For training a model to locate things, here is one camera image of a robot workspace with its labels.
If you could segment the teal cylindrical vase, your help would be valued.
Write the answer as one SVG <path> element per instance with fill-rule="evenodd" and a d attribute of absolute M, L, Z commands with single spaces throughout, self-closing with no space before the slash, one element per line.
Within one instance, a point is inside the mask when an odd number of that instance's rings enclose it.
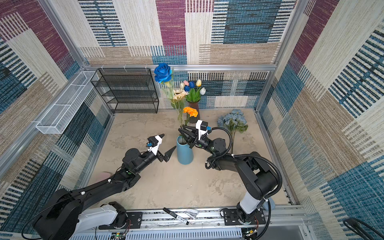
<path fill-rule="evenodd" d="M 177 138 L 177 159 L 182 165 L 189 165 L 194 159 L 193 150 L 181 135 Z"/>

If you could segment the orange marigold stem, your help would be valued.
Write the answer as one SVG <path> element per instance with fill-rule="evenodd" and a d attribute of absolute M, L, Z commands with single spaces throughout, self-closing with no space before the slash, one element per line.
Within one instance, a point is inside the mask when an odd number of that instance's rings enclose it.
<path fill-rule="evenodd" d="M 185 126 L 188 125 L 191 118 L 196 118 L 198 116 L 198 111 L 191 107 L 184 107 L 183 113 L 186 114 Z"/>

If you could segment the dark red glass vase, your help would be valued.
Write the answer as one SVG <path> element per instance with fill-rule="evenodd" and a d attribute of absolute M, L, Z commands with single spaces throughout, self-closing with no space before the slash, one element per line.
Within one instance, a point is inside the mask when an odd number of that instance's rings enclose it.
<path fill-rule="evenodd" d="M 196 116 L 192 116 L 189 119 L 189 123 L 195 124 L 198 120 L 201 119 L 201 114 L 200 114 L 200 110 L 199 110 L 199 103 L 198 102 L 195 102 L 195 103 L 189 102 L 189 107 L 193 108 L 193 109 L 195 109 L 197 111 L 197 115 Z"/>

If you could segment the cream sunflower stem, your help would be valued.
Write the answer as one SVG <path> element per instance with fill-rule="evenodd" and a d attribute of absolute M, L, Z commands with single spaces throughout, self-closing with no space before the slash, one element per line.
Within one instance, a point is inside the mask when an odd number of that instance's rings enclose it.
<path fill-rule="evenodd" d="M 171 97 L 171 106 L 178 112 L 178 121 L 180 122 L 180 125 L 183 124 L 183 112 L 184 108 L 187 106 L 186 97 L 188 94 L 189 93 L 184 90 L 173 90 L 173 95 Z"/>

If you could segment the pale blue hydrangea stem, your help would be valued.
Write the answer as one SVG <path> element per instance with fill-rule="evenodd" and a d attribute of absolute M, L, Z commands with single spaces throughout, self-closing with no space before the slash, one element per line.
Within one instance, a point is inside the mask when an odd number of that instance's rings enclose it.
<path fill-rule="evenodd" d="M 248 129 L 244 113 L 239 109 L 234 109 L 229 114 L 218 118 L 218 126 L 230 132 L 232 137 L 231 153 L 233 153 L 236 133 L 244 133 Z"/>

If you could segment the blue tulip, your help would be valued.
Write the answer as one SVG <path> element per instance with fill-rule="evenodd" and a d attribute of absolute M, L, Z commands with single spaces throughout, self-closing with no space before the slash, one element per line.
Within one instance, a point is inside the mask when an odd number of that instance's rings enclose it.
<path fill-rule="evenodd" d="M 189 86 L 185 86 L 184 91 L 189 92 L 191 89 L 195 88 L 195 83 L 193 81 L 189 82 Z"/>

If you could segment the dark blue rose stem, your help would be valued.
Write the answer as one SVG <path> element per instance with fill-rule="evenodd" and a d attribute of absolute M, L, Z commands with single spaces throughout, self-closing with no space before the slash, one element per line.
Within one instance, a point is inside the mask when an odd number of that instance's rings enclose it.
<path fill-rule="evenodd" d="M 165 86 L 164 92 L 166 95 L 166 98 L 170 101 L 171 104 L 171 97 L 173 95 L 173 90 L 181 90 L 181 89 L 176 89 L 173 81 L 173 72 L 172 68 L 165 64 L 161 63 L 159 64 L 155 70 L 155 81 L 158 82 L 160 85 Z M 180 128 L 182 125 L 180 125 L 180 122 L 178 121 L 178 126 L 177 128 Z"/>

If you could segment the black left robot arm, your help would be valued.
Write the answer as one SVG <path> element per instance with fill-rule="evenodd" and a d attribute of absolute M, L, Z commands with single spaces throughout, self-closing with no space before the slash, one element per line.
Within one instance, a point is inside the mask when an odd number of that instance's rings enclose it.
<path fill-rule="evenodd" d="M 140 172 L 153 161 L 168 162 L 175 148 L 165 154 L 129 149 L 119 170 L 110 178 L 88 187 L 67 191 L 60 189 L 48 200 L 39 213 L 33 216 L 22 231 L 32 227 L 42 240 L 68 240 L 81 226 L 80 215 L 92 205 L 112 195 L 132 188 L 140 179 Z"/>

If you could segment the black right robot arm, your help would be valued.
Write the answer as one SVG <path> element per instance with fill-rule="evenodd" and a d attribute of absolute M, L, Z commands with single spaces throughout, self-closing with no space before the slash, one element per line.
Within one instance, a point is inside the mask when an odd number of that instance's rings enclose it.
<path fill-rule="evenodd" d="M 237 215 L 241 224 L 248 224 L 268 198 L 280 191 L 283 184 L 278 167 L 257 152 L 232 155 L 231 133 L 221 127 L 204 126 L 202 130 L 181 126 L 179 133 L 190 148 L 197 147 L 210 153 L 205 162 L 207 170 L 232 171 L 239 174 L 246 194 L 237 205 Z"/>

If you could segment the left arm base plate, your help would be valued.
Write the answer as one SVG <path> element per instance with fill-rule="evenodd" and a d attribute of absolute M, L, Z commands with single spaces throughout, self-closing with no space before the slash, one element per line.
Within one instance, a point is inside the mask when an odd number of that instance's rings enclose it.
<path fill-rule="evenodd" d="M 98 226 L 99 230 L 127 230 L 139 229 L 142 222 L 142 212 L 119 213 L 117 218 L 110 225 Z"/>

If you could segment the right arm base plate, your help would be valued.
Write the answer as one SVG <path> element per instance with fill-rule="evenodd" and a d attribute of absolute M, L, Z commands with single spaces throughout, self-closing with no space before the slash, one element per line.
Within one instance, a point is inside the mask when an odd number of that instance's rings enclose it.
<path fill-rule="evenodd" d="M 235 225 L 265 225 L 267 223 L 263 210 L 256 210 L 254 215 L 248 220 L 241 221 L 237 209 L 223 208 L 220 210 L 220 216 L 224 219 L 226 226 Z"/>

